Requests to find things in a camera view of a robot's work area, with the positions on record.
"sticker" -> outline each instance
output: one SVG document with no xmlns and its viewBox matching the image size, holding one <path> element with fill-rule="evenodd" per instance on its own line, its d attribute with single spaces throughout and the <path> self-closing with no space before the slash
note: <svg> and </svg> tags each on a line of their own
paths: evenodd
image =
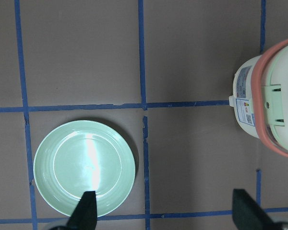
<svg viewBox="0 0 288 230">
<path fill-rule="evenodd" d="M 251 112 L 250 102 L 245 99 L 236 99 L 239 121 L 250 126 L 255 126 L 255 117 Z"/>
<path fill-rule="evenodd" d="M 236 96 L 239 98 L 246 98 L 246 78 L 251 69 L 251 66 L 244 67 L 240 70 L 236 84 Z"/>
</svg>

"grid line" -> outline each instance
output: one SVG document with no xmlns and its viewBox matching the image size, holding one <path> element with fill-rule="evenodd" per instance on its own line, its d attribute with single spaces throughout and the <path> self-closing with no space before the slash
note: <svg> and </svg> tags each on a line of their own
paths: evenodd
<svg viewBox="0 0 288 230">
<path fill-rule="evenodd" d="M 24 112 L 24 131 L 25 131 L 25 145 L 26 145 L 27 167 L 28 167 L 28 177 L 29 177 L 29 193 L 30 193 L 31 217 L 32 217 L 31 221 L 32 221 L 33 230 L 37 230 L 35 192 L 34 192 L 34 186 L 32 185 L 34 175 L 33 175 L 33 162 L 32 162 L 32 153 L 31 153 L 30 122 L 29 122 L 29 112 L 28 112 L 27 89 L 26 89 L 26 82 L 25 82 L 24 51 L 23 51 L 23 38 L 22 38 L 22 30 L 21 30 L 19 0 L 14 0 L 14 7 L 15 7 L 15 24 L 16 24 L 16 36 L 17 36 L 19 74 L 20 74 L 21 93 L 22 93 L 23 109 L 24 109 L 23 111 Z"/>
<path fill-rule="evenodd" d="M 143 117 L 143 150 L 144 150 L 144 193 L 145 193 L 145 229 L 150 230 L 150 194 L 149 194 L 149 155 L 148 155 L 148 120 Z"/>
<path fill-rule="evenodd" d="M 228 100 L 224 101 L 196 101 L 196 102 L 154 102 L 147 103 L 146 108 L 172 108 L 172 107 L 198 107 L 229 105 Z M 75 104 L 75 105 L 48 105 L 48 106 L 28 106 L 29 112 L 46 111 L 69 111 L 69 110 L 98 110 L 98 109 L 139 109 L 143 108 L 141 103 L 125 104 Z M 0 107 L 0 113 L 24 112 L 24 107 Z"/>
<path fill-rule="evenodd" d="M 144 50 L 144 5 L 143 0 L 138 0 L 138 20 L 139 20 L 139 59 L 140 59 L 140 87 L 141 103 L 144 110 L 146 105 L 146 83 L 145 83 L 145 50 Z"/>
<path fill-rule="evenodd" d="M 260 53 L 264 51 L 265 45 L 265 13 L 266 0 L 261 0 L 261 17 L 260 17 Z"/>
<path fill-rule="evenodd" d="M 288 207 L 265 208 L 266 213 L 288 212 Z M 231 210 L 223 211 L 207 211 L 207 212 L 190 212 L 190 213 L 158 213 L 158 214 L 139 214 L 139 215 L 116 215 L 116 216 L 102 216 L 98 221 L 106 220 L 123 220 L 123 219 L 169 219 L 169 218 L 196 218 L 196 217 L 215 217 L 231 215 Z M 38 218 L 38 223 L 51 223 L 57 220 L 67 218 Z M 19 224 L 32 223 L 32 219 L 0 219 L 0 224 Z"/>
<path fill-rule="evenodd" d="M 256 170 L 256 202 L 261 205 L 261 170 Z"/>
</svg>

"barcode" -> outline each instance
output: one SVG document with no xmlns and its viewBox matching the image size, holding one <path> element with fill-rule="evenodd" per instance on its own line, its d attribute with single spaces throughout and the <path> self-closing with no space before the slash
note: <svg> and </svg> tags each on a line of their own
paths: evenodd
<svg viewBox="0 0 288 230">
<path fill-rule="evenodd" d="M 252 125 L 253 123 L 252 123 L 252 119 L 251 119 L 251 116 L 250 115 L 246 115 L 246 119 L 248 120 L 248 123 L 250 124 L 250 125 Z"/>
</svg>

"mint green plate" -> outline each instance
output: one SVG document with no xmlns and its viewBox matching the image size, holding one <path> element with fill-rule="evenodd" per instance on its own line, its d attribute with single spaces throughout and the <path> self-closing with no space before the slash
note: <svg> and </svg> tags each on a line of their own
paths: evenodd
<svg viewBox="0 0 288 230">
<path fill-rule="evenodd" d="M 73 121 L 52 130 L 36 151 L 33 170 L 44 200 L 67 216 L 85 191 L 96 191 L 99 217 L 115 210 L 135 177 L 127 142 L 95 121 Z"/>
</svg>

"pink lid rim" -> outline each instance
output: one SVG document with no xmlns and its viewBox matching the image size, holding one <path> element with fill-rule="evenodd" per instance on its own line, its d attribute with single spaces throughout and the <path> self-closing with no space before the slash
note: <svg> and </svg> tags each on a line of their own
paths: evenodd
<svg viewBox="0 0 288 230">
<path fill-rule="evenodd" d="M 288 157 L 288 152 L 285 152 L 278 148 L 271 140 L 267 125 L 264 120 L 264 103 L 261 92 L 261 77 L 266 66 L 269 64 L 273 56 L 280 51 L 282 48 L 288 46 L 288 39 L 278 43 L 277 45 L 268 49 L 257 61 L 252 72 L 251 89 L 252 89 L 252 101 L 255 116 L 255 127 L 260 140 L 271 150 L 278 154 Z"/>
</svg>

